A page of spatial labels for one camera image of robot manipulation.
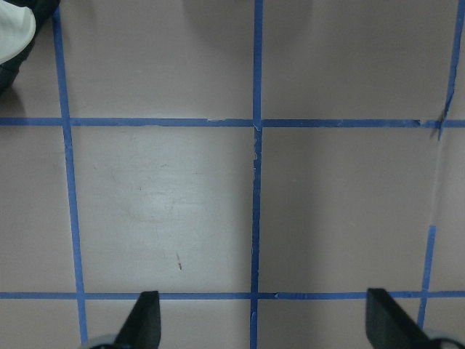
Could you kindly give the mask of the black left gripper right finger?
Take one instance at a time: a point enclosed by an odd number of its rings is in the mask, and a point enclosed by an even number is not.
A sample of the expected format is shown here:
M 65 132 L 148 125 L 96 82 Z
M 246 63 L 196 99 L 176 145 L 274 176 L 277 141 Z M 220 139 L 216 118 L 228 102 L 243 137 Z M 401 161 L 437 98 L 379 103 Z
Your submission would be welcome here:
M 366 292 L 365 333 L 372 348 L 430 348 L 430 339 L 385 289 Z

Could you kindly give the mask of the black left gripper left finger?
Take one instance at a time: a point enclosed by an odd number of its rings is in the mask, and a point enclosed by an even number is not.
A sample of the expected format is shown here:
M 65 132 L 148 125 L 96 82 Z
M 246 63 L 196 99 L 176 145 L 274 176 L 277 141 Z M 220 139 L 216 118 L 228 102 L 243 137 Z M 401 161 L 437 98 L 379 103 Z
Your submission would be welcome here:
M 115 348 L 156 349 L 161 342 L 161 309 L 157 291 L 142 292 L 117 334 Z

